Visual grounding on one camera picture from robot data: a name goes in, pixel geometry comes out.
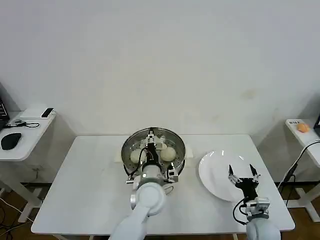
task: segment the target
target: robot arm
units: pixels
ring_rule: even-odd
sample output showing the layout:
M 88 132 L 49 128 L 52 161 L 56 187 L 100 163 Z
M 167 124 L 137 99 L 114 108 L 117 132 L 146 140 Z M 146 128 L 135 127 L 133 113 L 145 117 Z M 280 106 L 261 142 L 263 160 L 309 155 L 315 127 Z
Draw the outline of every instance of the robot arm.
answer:
M 167 168 L 167 179 L 164 179 L 152 129 L 145 140 L 145 146 L 142 147 L 149 153 L 146 160 L 141 161 L 142 174 L 134 179 L 132 179 L 133 174 L 130 174 L 127 180 L 128 184 L 133 184 L 133 192 L 130 197 L 133 211 L 115 228 L 110 240 L 143 240 L 147 234 L 148 217 L 160 213 L 165 206 L 167 196 L 162 186 L 165 183 L 174 183 L 179 180 L 173 164 Z
M 114 230 L 110 240 L 143 240 L 147 234 L 146 221 L 149 216 L 158 214 L 166 203 L 163 188 L 155 183 L 143 184 L 136 192 L 136 206 Z
M 239 221 L 234 215 L 236 207 L 242 201 L 234 207 L 233 217 L 238 223 L 246 225 L 246 234 L 248 240 L 281 240 L 279 229 L 277 229 L 269 220 L 269 199 L 258 197 L 256 192 L 256 188 L 259 185 L 260 175 L 251 164 L 250 169 L 253 177 L 239 178 L 234 175 L 234 171 L 229 165 L 228 178 L 243 192 L 243 205 L 240 205 L 239 209 L 245 208 L 244 214 L 246 215 L 248 222 Z

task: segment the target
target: laptop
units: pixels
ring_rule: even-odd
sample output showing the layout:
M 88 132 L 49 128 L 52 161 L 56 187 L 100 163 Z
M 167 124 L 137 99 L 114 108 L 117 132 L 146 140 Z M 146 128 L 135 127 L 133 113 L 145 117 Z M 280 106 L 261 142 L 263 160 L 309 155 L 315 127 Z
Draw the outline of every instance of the laptop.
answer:
M 0 98 L 0 131 L 4 128 L 5 125 L 9 122 L 10 117 L 8 111 L 5 108 L 4 102 Z

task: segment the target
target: white label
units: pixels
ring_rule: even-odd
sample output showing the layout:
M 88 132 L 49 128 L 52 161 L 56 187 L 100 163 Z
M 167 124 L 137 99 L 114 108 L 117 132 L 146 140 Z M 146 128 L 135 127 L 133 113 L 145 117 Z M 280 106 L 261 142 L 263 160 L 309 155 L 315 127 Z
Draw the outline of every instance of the white label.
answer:
M 291 125 L 296 125 L 296 124 L 299 124 L 300 122 L 299 121 L 289 121 L 289 124 Z

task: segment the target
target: orange object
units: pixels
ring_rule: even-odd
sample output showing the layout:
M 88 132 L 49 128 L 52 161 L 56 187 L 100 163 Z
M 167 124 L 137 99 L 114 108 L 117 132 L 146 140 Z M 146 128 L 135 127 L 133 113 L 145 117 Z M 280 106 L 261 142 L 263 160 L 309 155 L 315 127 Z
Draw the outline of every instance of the orange object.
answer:
M 296 128 L 302 133 L 307 133 L 310 130 L 308 124 L 305 123 L 299 123 Z

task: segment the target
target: white table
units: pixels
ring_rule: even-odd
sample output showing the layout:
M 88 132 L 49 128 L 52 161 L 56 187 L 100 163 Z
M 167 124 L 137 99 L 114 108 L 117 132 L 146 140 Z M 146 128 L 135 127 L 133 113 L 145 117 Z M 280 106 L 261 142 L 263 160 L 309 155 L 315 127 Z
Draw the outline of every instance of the white table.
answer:
M 114 161 L 128 136 L 78 136 L 36 216 L 37 234 L 109 235 L 130 214 L 132 185 Z M 214 149 L 232 150 L 253 162 L 261 174 L 258 194 L 271 200 L 270 220 L 292 230 L 291 218 L 263 160 L 248 135 L 181 135 L 194 159 L 185 167 L 163 211 L 147 221 L 149 235 L 245 233 L 232 216 L 234 203 L 213 196 L 198 177 L 198 162 Z M 246 220 L 239 212 L 237 217 Z
M 312 141 L 320 139 L 313 129 L 315 122 L 316 119 L 288 119 L 285 121 L 285 124 L 291 130 L 302 147 L 305 147 Z M 299 123 L 308 124 L 310 126 L 310 131 L 298 131 L 297 125 Z M 320 143 L 308 147 L 306 152 L 309 154 L 315 165 L 320 168 Z M 315 186 L 308 193 L 305 193 L 302 188 L 296 188 L 295 191 L 299 194 L 300 199 L 289 200 L 288 208 L 305 208 L 314 222 L 320 222 L 320 217 L 311 203 L 312 200 L 320 196 L 320 184 Z
M 22 112 L 9 113 L 11 117 L 9 124 L 13 125 L 16 119 L 21 119 L 27 123 L 39 123 L 40 125 L 39 127 L 35 128 L 23 126 L 2 129 L 0 131 L 0 140 L 4 136 L 12 133 L 21 133 L 22 136 L 17 145 L 11 150 L 3 150 L 0 147 L 0 162 L 6 162 L 9 164 L 9 162 L 23 161 L 29 157 L 30 153 L 55 118 L 55 114 L 53 114 L 48 119 L 23 119 L 19 118 L 21 113 Z M 10 171 L 6 169 L 5 164 L 3 164 L 3 166 L 0 168 L 0 181 L 28 201 L 18 219 L 20 223 L 25 222 L 32 209 L 39 208 L 42 204 L 41 200 L 38 198 L 41 188 L 35 189 L 33 193 L 30 192 L 22 184 L 20 184 L 20 181 L 14 175 L 12 175 Z

